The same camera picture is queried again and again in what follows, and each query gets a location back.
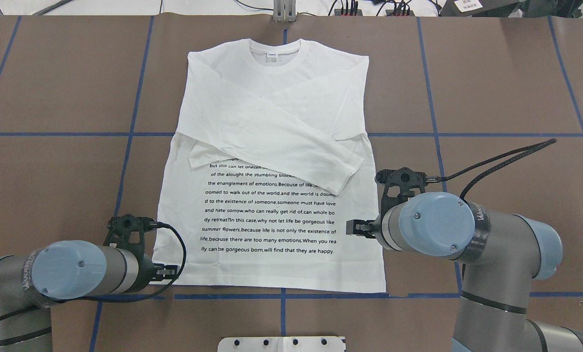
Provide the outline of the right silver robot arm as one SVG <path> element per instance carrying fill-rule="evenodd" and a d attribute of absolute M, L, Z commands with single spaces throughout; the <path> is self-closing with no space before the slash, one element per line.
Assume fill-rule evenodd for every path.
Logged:
<path fill-rule="evenodd" d="M 453 352 L 583 352 L 582 331 L 526 317 L 533 280 L 555 274 L 563 257 L 561 239 L 546 223 L 428 192 L 376 220 L 349 220 L 346 232 L 388 250 L 462 264 Z"/>

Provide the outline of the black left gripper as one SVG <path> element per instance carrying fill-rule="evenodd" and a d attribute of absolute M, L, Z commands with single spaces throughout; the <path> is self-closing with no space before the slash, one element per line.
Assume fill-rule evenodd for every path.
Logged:
<path fill-rule="evenodd" d="M 155 282 L 179 278 L 179 265 L 155 264 L 151 257 L 142 257 L 138 261 L 137 290 L 144 289 L 155 277 Z"/>

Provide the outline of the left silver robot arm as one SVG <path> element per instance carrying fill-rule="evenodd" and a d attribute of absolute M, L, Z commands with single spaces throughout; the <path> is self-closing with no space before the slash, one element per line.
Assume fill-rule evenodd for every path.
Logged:
<path fill-rule="evenodd" d="M 155 264 L 116 244 L 60 241 L 0 258 L 0 352 L 50 352 L 51 307 L 175 280 L 180 266 Z"/>

